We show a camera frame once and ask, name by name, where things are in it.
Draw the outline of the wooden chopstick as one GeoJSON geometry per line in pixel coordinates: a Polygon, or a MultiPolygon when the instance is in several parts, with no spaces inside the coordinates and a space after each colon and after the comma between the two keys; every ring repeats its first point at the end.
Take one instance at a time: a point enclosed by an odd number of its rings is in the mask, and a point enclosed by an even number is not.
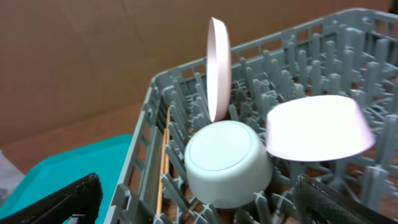
{"type": "Polygon", "coordinates": [[[165,138],[165,157],[164,157],[164,173],[169,173],[170,170],[170,159],[169,159],[169,155],[167,153],[167,147],[169,146],[169,141],[170,141],[170,131],[169,131],[169,124],[170,124],[170,120],[171,120],[171,112],[170,112],[170,108],[168,108],[167,110],[167,120],[166,120],[166,128],[165,128],[165,132],[164,132],[164,138],[165,138]]]}
{"type": "Polygon", "coordinates": [[[163,199],[163,184],[161,182],[161,178],[165,172],[165,163],[167,162],[167,153],[165,152],[165,147],[168,143],[169,130],[166,128],[164,131],[164,137],[162,141],[162,154],[161,154],[161,162],[160,162],[160,172],[159,172],[159,188],[158,188],[158,196],[157,196],[157,207],[156,214],[160,215],[162,213],[162,199],[163,199]]]}

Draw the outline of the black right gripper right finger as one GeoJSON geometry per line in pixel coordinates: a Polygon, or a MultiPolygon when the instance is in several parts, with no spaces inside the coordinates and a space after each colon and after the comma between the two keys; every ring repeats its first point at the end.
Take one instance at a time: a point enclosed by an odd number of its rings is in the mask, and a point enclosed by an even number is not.
{"type": "Polygon", "coordinates": [[[297,177],[294,204],[301,224],[397,224],[307,175],[297,177]]]}

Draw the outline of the grey bowl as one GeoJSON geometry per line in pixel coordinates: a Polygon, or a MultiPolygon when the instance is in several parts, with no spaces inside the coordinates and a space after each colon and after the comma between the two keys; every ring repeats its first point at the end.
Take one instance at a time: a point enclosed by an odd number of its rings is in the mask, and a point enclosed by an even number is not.
{"type": "Polygon", "coordinates": [[[237,208],[254,200],[271,182],[273,165],[260,137],[238,121],[205,126],[184,154],[190,190],[202,203],[237,208]]]}

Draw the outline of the large white plate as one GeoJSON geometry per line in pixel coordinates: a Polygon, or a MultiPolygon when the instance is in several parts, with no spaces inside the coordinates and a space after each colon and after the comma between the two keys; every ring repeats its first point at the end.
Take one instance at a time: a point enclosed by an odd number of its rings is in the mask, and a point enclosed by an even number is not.
{"type": "Polygon", "coordinates": [[[231,98],[231,45],[225,23],[212,17],[206,48],[206,84],[211,122],[223,119],[231,98]]]}

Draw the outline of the small white plate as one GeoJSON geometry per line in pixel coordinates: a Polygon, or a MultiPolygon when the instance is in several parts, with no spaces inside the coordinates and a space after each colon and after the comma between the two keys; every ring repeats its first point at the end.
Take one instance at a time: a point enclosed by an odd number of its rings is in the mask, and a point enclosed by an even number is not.
{"type": "Polygon", "coordinates": [[[267,151],[289,161],[344,159],[376,142],[358,103],[338,95],[282,103],[268,112],[266,129],[267,151]]]}

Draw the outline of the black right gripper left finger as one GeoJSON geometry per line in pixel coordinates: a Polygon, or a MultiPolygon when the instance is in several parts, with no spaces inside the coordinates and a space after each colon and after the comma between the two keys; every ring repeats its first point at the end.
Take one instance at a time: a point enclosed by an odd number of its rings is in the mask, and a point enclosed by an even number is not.
{"type": "Polygon", "coordinates": [[[1,219],[1,224],[94,223],[103,190],[98,174],[88,174],[49,196],[1,219]]]}

